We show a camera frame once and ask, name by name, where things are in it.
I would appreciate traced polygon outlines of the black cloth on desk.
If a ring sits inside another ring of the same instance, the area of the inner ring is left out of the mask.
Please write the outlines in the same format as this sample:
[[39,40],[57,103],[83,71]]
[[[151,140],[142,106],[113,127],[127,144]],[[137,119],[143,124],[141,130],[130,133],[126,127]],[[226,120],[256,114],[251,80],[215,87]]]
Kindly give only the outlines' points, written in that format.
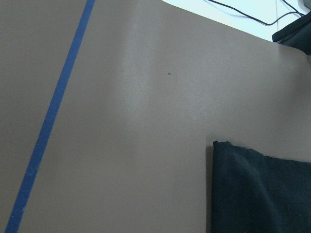
[[272,35],[274,43],[301,50],[311,55],[311,13],[290,23]]

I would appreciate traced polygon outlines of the black graphic t-shirt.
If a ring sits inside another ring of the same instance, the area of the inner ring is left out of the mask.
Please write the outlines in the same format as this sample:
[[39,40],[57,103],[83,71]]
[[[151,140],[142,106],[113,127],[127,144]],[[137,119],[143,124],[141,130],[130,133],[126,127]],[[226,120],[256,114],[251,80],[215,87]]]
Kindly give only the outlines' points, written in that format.
[[213,143],[213,233],[308,233],[311,165]]

